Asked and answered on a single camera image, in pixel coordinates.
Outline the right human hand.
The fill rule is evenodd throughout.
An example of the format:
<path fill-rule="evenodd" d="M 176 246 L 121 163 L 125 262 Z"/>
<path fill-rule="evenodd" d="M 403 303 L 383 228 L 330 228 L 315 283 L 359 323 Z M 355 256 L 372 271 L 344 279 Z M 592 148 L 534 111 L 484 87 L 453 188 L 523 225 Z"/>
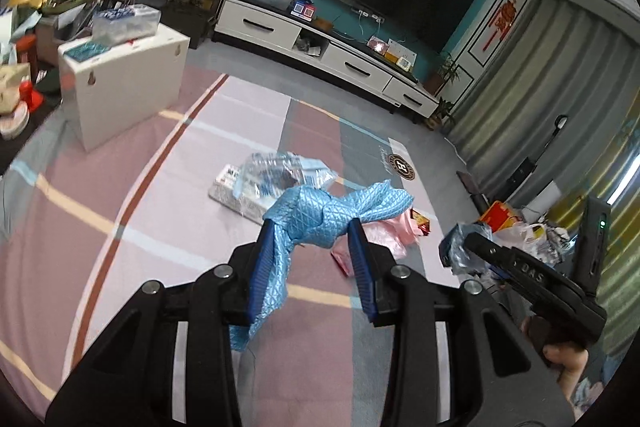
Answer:
<path fill-rule="evenodd" d="M 575 343 L 558 343 L 557 345 L 545 345 L 542 348 L 542 354 L 553 365 L 561 367 L 558 385 L 564 397 L 570 401 L 579 378 L 587 366 L 588 350 L 579 348 Z"/>

